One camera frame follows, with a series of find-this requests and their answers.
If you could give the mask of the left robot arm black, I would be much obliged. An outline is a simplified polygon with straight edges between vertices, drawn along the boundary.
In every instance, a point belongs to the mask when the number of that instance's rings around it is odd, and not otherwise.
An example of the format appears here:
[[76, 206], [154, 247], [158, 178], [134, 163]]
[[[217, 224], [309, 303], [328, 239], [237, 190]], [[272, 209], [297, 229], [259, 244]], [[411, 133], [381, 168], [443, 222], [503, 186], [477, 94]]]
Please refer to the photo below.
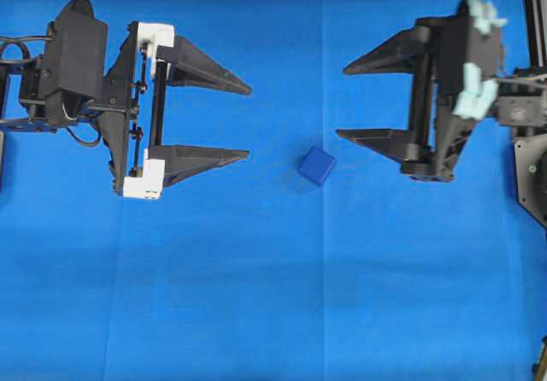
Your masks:
[[79, 123], [109, 149], [115, 194], [156, 200], [162, 191], [208, 170], [248, 157], [239, 149], [162, 143], [165, 96], [171, 86], [248, 95], [251, 89], [167, 24], [134, 21], [112, 67], [105, 67], [105, 23], [70, 13], [52, 21], [44, 51], [31, 56], [26, 38], [4, 38], [21, 58], [2, 59], [1, 82], [21, 77], [20, 119], [5, 132], [57, 132]]

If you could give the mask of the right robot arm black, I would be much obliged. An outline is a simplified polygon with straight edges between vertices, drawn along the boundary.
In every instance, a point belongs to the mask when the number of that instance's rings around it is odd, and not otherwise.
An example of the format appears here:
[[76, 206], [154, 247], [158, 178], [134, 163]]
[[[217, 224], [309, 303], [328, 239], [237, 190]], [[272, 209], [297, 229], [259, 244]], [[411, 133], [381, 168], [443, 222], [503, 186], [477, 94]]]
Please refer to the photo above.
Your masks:
[[546, 84], [540, 78], [497, 77], [501, 30], [483, 34], [471, 16], [420, 18], [344, 69], [348, 75], [410, 73], [406, 129], [339, 129], [337, 134], [400, 164], [412, 179], [450, 182], [476, 124], [546, 126]]

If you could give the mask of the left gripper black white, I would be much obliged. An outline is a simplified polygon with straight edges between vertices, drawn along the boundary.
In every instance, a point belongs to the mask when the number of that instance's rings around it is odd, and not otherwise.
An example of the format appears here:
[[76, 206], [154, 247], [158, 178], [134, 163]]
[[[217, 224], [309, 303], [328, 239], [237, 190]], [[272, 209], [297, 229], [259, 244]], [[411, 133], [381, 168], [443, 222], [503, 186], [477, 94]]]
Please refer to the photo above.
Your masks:
[[167, 46], [166, 61], [170, 64], [168, 86], [193, 86], [248, 96], [252, 88], [230, 70], [222, 67], [182, 36], [175, 36], [174, 27], [162, 23], [132, 22], [120, 47], [114, 65], [103, 78], [100, 105], [100, 133], [109, 150], [109, 170], [113, 191], [123, 197], [156, 200], [163, 186], [175, 185], [208, 170], [224, 167], [249, 157], [248, 150], [217, 149], [185, 145], [161, 147], [161, 159], [150, 159], [144, 151], [144, 165], [136, 166], [128, 175], [127, 160], [131, 138], [140, 140], [137, 118], [138, 94], [146, 90], [146, 69], [136, 82], [137, 53], [145, 62], [155, 62], [157, 48]]

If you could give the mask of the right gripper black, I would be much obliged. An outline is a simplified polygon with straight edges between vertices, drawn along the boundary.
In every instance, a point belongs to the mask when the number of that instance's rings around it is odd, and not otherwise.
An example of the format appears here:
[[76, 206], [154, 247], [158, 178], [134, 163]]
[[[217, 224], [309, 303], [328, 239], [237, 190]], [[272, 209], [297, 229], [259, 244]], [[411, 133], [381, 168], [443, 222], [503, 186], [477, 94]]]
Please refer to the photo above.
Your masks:
[[[381, 45], [359, 57], [343, 69], [345, 74], [412, 73], [418, 59], [426, 53], [433, 57], [434, 83], [437, 85], [434, 121], [434, 151], [416, 163], [402, 165], [403, 173], [424, 182], [450, 182], [467, 140], [476, 124], [488, 114], [497, 99], [499, 84], [496, 75], [480, 79], [480, 71], [472, 63], [464, 65], [464, 90], [455, 95], [438, 93], [437, 64], [441, 28], [449, 17], [420, 18], [415, 24], [427, 28], [411, 28], [398, 32]], [[348, 141], [369, 148], [396, 162], [413, 159], [413, 133], [396, 129], [337, 129]]]

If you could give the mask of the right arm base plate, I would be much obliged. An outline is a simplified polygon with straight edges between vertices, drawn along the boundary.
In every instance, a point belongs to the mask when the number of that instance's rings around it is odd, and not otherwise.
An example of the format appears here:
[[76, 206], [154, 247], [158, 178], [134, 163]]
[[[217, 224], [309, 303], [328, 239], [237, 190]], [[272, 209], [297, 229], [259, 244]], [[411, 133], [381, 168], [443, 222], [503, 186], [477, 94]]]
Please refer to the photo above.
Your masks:
[[546, 132], [514, 141], [518, 203], [546, 229]]

